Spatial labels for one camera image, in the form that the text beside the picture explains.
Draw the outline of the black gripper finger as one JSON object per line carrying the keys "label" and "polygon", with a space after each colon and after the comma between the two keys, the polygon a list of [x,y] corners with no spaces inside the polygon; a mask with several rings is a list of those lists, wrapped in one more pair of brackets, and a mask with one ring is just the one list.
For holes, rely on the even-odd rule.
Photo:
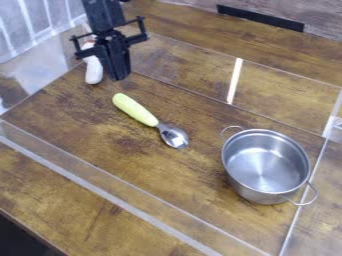
{"label": "black gripper finger", "polygon": [[117,32],[109,44],[113,62],[111,77],[123,80],[131,73],[130,49],[126,44],[126,36]]}
{"label": "black gripper finger", "polygon": [[98,40],[95,43],[95,53],[107,71],[110,78],[114,81],[118,81],[119,73],[117,70],[117,61],[118,61],[119,48],[115,43],[115,40],[111,38],[106,38],[105,40]]}

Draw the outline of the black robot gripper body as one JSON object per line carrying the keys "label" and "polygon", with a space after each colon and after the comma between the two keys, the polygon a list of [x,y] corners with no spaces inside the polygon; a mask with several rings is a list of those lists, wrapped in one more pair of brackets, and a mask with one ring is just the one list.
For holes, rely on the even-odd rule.
{"label": "black robot gripper body", "polygon": [[[91,32],[74,36],[71,41],[75,45],[75,56],[78,59],[97,56],[99,59],[115,59],[127,53],[130,46],[149,40],[149,33],[145,26],[145,17],[138,16],[127,20],[123,13],[122,2],[130,0],[82,0]],[[126,36],[118,30],[129,24],[137,23],[139,33]],[[95,44],[83,50],[79,39],[86,36],[95,36]]]}

